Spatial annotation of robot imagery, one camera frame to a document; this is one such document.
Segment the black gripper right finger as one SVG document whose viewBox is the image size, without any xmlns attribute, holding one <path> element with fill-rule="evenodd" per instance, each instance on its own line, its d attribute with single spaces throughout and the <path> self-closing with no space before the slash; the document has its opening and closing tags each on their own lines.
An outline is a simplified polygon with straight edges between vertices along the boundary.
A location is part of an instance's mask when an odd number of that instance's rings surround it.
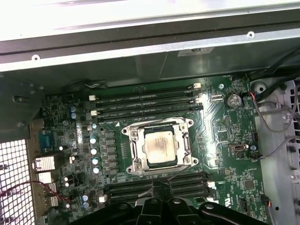
<svg viewBox="0 0 300 225">
<path fill-rule="evenodd" d="M 193 210 L 185 200 L 173 196 L 168 181 L 164 182 L 164 200 L 179 225 L 263 225 L 264 222 L 215 202 L 205 202 Z"/>
</svg>

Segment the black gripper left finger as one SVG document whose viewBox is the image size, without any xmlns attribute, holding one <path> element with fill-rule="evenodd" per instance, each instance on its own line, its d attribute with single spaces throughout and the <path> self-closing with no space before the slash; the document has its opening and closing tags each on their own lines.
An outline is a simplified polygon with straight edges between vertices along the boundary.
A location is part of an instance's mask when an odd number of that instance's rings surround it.
<svg viewBox="0 0 300 225">
<path fill-rule="evenodd" d="M 160 225 L 163 211 L 163 182 L 154 180 L 152 197 L 135 207 L 118 202 L 97 210 L 74 222 L 72 225 Z"/>
</svg>

